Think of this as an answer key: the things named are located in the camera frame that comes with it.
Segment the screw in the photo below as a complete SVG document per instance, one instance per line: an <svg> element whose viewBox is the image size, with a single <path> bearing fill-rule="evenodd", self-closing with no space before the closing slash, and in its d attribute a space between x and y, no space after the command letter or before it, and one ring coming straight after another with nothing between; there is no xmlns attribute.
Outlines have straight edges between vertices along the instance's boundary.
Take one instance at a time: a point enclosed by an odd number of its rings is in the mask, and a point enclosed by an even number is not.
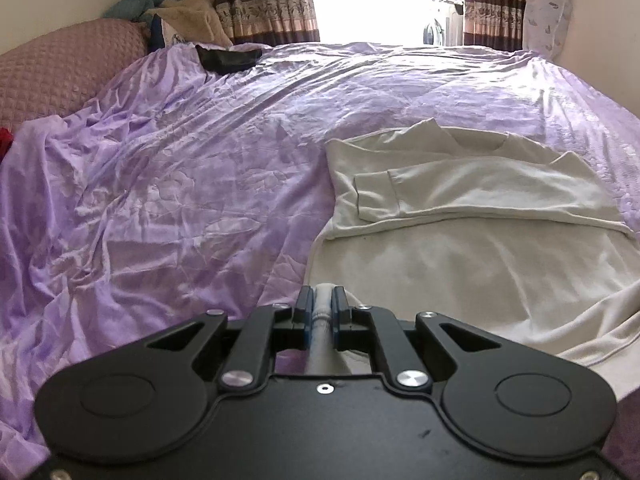
<svg viewBox="0 0 640 480"><path fill-rule="evenodd" d="M233 388L242 388L254 382L254 376L244 370L231 370L222 375L222 382Z"/></svg>
<svg viewBox="0 0 640 480"><path fill-rule="evenodd" d="M51 478L51 480L71 480L71 475L64 469L56 469L51 472L49 478Z"/></svg>
<svg viewBox="0 0 640 480"><path fill-rule="evenodd" d="M316 388L319 394L327 395L332 394L334 392L334 387L328 383L318 384Z"/></svg>
<svg viewBox="0 0 640 480"><path fill-rule="evenodd" d="M402 386L409 388L419 388L429 382L429 376L420 370L405 370L396 377Z"/></svg>

